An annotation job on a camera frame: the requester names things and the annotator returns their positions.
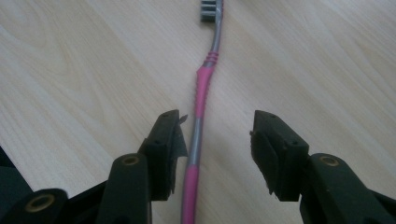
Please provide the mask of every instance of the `wooden table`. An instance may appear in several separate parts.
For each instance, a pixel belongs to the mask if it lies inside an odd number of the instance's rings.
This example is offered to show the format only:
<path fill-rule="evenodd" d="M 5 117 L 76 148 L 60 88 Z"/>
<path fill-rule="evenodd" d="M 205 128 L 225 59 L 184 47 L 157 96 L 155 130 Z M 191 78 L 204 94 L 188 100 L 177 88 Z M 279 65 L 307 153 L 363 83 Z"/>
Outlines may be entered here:
<path fill-rule="evenodd" d="M 199 1 L 0 1 L 0 144 L 34 189 L 74 196 L 136 152 L 156 118 L 190 119 L 213 27 Z M 396 3 L 226 0 L 208 96 L 197 223 L 302 223 L 250 157 L 256 109 L 396 198 Z M 154 223 L 178 223 L 176 193 Z"/>

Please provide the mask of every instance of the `toothbrush bristles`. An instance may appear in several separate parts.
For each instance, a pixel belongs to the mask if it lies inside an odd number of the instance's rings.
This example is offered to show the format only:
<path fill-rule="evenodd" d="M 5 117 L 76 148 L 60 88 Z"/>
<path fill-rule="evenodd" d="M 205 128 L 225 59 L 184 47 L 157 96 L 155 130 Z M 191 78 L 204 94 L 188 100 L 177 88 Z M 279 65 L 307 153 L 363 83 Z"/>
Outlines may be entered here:
<path fill-rule="evenodd" d="M 216 21 L 216 0 L 203 0 L 201 2 L 201 21 Z"/>

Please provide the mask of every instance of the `toothbrush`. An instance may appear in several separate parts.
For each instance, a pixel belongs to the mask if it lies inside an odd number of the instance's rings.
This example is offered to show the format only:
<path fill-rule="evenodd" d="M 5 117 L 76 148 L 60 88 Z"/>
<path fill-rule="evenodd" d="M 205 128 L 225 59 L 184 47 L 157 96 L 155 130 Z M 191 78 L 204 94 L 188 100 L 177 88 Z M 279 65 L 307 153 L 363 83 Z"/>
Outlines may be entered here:
<path fill-rule="evenodd" d="M 215 70 L 219 57 L 219 43 L 223 0 L 203 0 L 201 4 L 201 21 L 216 24 L 212 48 L 206 56 L 203 65 L 197 71 L 197 92 L 195 99 L 195 122 L 190 145 L 190 156 L 184 176 L 183 201 L 181 208 L 181 223 L 193 224 L 195 220 L 195 205 L 197 199 L 199 164 L 204 126 L 205 101 L 210 78 Z"/>

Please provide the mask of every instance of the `pink rubber grip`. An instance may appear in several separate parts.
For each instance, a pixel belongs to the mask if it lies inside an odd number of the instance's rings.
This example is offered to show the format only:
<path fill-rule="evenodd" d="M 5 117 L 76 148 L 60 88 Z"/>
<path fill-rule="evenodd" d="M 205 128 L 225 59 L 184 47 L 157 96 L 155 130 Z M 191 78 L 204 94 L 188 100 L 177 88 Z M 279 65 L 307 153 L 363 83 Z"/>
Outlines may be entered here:
<path fill-rule="evenodd" d="M 210 51 L 207 54 L 205 62 L 212 62 L 213 65 L 210 67 L 201 66 L 197 71 L 197 92 L 195 101 L 195 116 L 201 118 L 205 112 L 205 102 L 207 96 L 207 90 L 209 89 L 210 78 L 215 71 L 215 64 L 218 60 L 219 54 L 214 51 Z"/>
<path fill-rule="evenodd" d="M 196 165 L 190 165 L 187 168 L 184 177 L 184 194 L 183 197 L 183 224 L 193 224 L 195 220 L 195 205 L 197 200 L 199 169 Z"/>

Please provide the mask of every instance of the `toothbrush handle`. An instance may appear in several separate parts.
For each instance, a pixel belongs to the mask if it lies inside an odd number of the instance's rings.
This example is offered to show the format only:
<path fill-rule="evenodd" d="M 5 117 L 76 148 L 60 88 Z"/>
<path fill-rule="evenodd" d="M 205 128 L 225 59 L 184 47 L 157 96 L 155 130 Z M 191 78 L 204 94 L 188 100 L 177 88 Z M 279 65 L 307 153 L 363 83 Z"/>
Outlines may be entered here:
<path fill-rule="evenodd" d="M 209 82 L 212 74 L 215 70 L 214 66 L 204 67 L 201 66 L 197 71 L 197 92 L 196 92 L 196 102 L 195 102 L 195 117 L 202 118 L 205 113 L 205 101 L 207 96 L 207 91 L 209 89 Z"/>
<path fill-rule="evenodd" d="M 219 54 L 215 51 L 209 51 L 202 65 L 197 71 L 197 92 L 195 102 L 195 117 L 202 118 L 205 112 L 205 101 L 207 90 L 209 89 L 209 81 L 215 71 L 215 65 L 218 61 Z"/>
<path fill-rule="evenodd" d="M 182 224 L 193 224 L 195 220 L 195 205 L 197 200 L 197 189 L 199 179 L 199 167 L 195 164 L 189 165 L 184 177 L 183 216 Z"/>
<path fill-rule="evenodd" d="M 197 92 L 195 100 L 195 124 L 191 139 L 189 161 L 184 176 L 182 224 L 193 224 L 195 221 L 195 205 L 198 192 L 199 161 L 201 156 L 202 130 L 205 113 L 205 101 L 209 89 L 210 78 L 215 71 L 219 54 L 210 51 L 204 64 L 197 71 Z"/>

